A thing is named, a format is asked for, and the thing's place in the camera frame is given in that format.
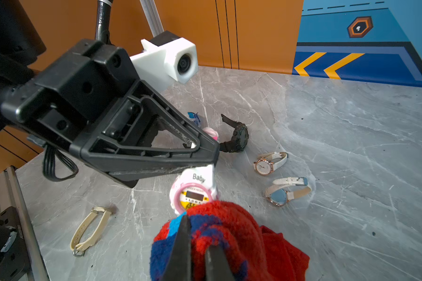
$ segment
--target black watch strap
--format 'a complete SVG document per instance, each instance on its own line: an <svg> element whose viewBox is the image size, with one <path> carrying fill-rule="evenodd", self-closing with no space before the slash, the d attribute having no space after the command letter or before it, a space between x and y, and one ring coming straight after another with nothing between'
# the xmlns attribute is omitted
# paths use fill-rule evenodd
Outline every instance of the black watch strap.
<svg viewBox="0 0 422 281"><path fill-rule="evenodd" d="M219 143L220 144L220 151L223 152L236 152L237 148L236 148L236 141L228 141L228 142L224 142L224 143Z"/></svg>
<svg viewBox="0 0 422 281"><path fill-rule="evenodd" d="M230 118L228 118L227 116L225 116L223 114L221 114L220 116L222 116L222 121L224 121L228 125L232 126L233 128L236 128L237 125L240 123L240 122L236 122L236 121L231 120Z"/></svg>

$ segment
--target black stripe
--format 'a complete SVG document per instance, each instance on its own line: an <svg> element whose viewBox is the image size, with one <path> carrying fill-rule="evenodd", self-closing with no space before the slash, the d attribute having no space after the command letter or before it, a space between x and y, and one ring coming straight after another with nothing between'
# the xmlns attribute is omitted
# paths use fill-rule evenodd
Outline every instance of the black stripe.
<svg viewBox="0 0 422 281"><path fill-rule="evenodd" d="M356 10L353 12L362 12L362 11L374 11L374 10L384 10L387 8L377 8L377 9L366 9L366 10ZM311 15L302 15L302 17L309 17L309 16L315 16L315 15L328 15L328 14L340 14L340 13L352 13L352 12L334 12L334 13L321 13L321 14L311 14Z"/></svg>
<svg viewBox="0 0 422 281"><path fill-rule="evenodd" d="M297 42L297 46L404 47L422 74L422 59L411 42Z"/></svg>
<svg viewBox="0 0 422 281"><path fill-rule="evenodd" d="M224 68L225 68L224 51L222 49L222 38L220 37L220 24L219 24L219 12L217 11L217 0L215 0L215 13L217 14L217 27L219 28L220 51L222 52L222 64L224 65Z"/></svg>
<svg viewBox="0 0 422 281"><path fill-rule="evenodd" d="M234 20L236 22L236 47L237 47L237 68L239 69L239 42L237 41L237 16L236 16L236 0L234 0Z"/></svg>
<svg viewBox="0 0 422 281"><path fill-rule="evenodd" d="M361 5L369 5L370 3L362 3L362 4L352 4L352 5L350 5L350 7L351 6L361 6Z"/></svg>
<svg viewBox="0 0 422 281"><path fill-rule="evenodd" d="M21 141L20 139L16 138L15 135L13 135L12 133L6 131L6 129L3 129L3 131L7 132L8 134L12 135L13 138L17 139L19 142L23 143L26 145L26 147L28 147L29 149L33 150L36 154L39 154L36 150L32 149L30 146L28 146L28 144L24 143L23 141Z"/></svg>
<svg viewBox="0 0 422 281"><path fill-rule="evenodd" d="M230 51L230 68L233 68L233 65L231 62L230 29L228 28L227 0L225 0L225 16L227 17L227 34L228 34L228 51Z"/></svg>
<svg viewBox="0 0 422 281"><path fill-rule="evenodd" d="M23 159L22 157L20 157L19 155L15 154L14 152L12 152L11 150L7 149L6 147L4 147L3 145L0 144L0 147L3 149L6 149L9 153L13 154L16 157L19 157L21 160L23 160L25 163L28 163L27 161L25 161L25 159Z"/></svg>

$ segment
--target black cable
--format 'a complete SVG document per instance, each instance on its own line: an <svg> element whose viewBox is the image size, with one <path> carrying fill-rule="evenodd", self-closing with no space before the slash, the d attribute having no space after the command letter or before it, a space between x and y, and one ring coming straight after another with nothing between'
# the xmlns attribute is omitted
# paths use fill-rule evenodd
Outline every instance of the black cable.
<svg viewBox="0 0 422 281"><path fill-rule="evenodd" d="M64 164L69 170L72 171L71 175L68 175L67 177L63 177L63 178L56 177L55 155L56 157L58 157L58 159L61 161L62 164ZM44 175L46 179L52 182L62 182L63 180L75 177L77 173L78 173L78 167L72 160L70 160L68 157L66 157L58 149L51 146L50 144L46 145L44 161L42 162L42 174Z"/></svg>

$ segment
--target camera lens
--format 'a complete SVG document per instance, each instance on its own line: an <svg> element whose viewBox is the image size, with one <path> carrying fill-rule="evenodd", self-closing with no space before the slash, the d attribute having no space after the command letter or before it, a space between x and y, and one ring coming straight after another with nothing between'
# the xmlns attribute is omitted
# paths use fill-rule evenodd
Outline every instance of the camera lens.
<svg viewBox="0 0 422 281"><path fill-rule="evenodd" d="M188 71L190 67L191 58L188 55L184 54L178 61L178 72L180 74L186 73L186 71Z"/></svg>

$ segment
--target yellow chevron arrow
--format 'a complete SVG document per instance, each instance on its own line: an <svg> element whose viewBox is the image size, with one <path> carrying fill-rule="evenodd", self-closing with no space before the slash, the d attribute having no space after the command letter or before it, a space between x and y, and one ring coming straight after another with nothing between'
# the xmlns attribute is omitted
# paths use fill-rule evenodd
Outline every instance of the yellow chevron arrow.
<svg viewBox="0 0 422 281"><path fill-rule="evenodd" d="M341 59L340 61L330 65L326 69L324 69L325 73L328 75L328 78L332 79L341 79L336 71L343 67L344 65L353 62L355 59L359 58L360 56L364 55L363 53L351 53L345 58Z"/></svg>
<svg viewBox="0 0 422 281"><path fill-rule="evenodd" d="M305 59L303 62L301 62L299 65L294 67L294 69L297 71L297 73L300 76L309 76L308 73L305 71L305 67L315 62L318 58L322 57L326 53L313 53L309 58Z"/></svg>

